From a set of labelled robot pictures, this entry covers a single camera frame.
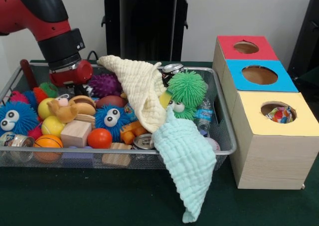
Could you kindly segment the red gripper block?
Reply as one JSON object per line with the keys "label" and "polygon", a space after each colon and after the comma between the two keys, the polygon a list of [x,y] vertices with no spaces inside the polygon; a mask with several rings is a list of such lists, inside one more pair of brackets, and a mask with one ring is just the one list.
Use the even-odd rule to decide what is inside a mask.
{"label": "red gripper block", "polygon": [[87,60],[80,60],[71,66],[49,71],[50,80],[55,86],[74,85],[75,96],[86,96],[86,89],[83,84],[86,84],[92,75],[93,67]]}

